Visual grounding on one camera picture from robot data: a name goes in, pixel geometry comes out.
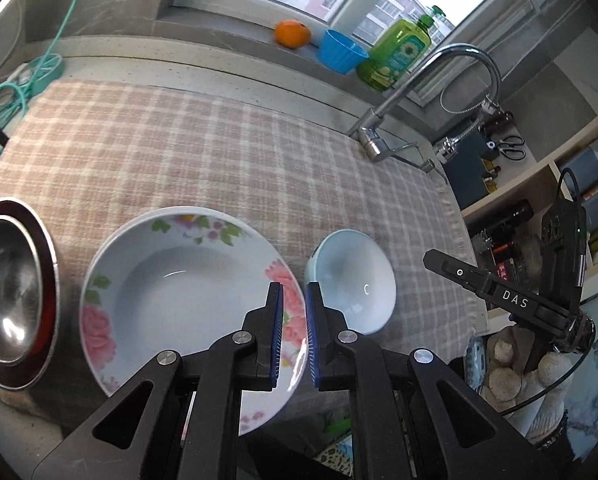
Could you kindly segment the white knit gloved right hand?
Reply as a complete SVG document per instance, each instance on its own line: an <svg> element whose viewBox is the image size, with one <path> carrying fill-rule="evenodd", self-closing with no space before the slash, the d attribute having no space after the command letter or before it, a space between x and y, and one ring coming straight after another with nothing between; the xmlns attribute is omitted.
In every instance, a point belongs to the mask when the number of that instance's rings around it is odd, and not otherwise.
<svg viewBox="0 0 598 480"><path fill-rule="evenodd" d="M492 335L486 344L488 367L480 396L498 412L510 408L507 421L533 444L550 436L566 414L564 397L572 380L566 379L549 392L544 389L570 370L566 354L548 352L534 370L530 361L535 334L517 325Z"/></svg>

